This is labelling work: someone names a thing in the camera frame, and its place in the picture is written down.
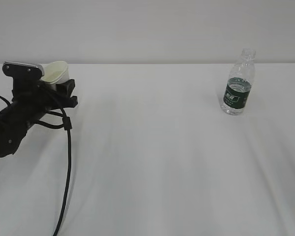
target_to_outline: water bottle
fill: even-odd
[[[256,51],[244,48],[241,56],[231,70],[227,82],[221,108],[230,115],[239,115],[243,112],[247,98],[254,82]]]

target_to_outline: white tablecloth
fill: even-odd
[[[79,105],[59,235],[295,236],[295,64],[257,64],[238,117],[218,102],[231,68],[70,65]],[[11,89],[0,65],[0,95]],[[0,159],[0,236],[52,235],[66,145],[36,125]]]

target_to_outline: white table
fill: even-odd
[[[231,68],[70,65],[80,104],[67,109],[60,235],[295,236],[295,64],[257,64],[238,117],[218,103]],[[11,89],[0,65],[0,95]],[[0,159],[0,236],[52,235],[66,145],[64,131],[37,125]]]

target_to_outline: water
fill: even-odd
[[[251,89],[250,83],[240,78],[231,78],[228,80],[227,84],[231,89],[237,92],[249,92]],[[244,108],[234,109],[228,106],[227,104],[225,104],[224,101],[222,101],[221,108],[225,113],[234,115],[234,116],[240,115],[244,110]]]

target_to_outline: white wall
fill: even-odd
[[[295,0],[0,0],[0,63],[295,62]]]

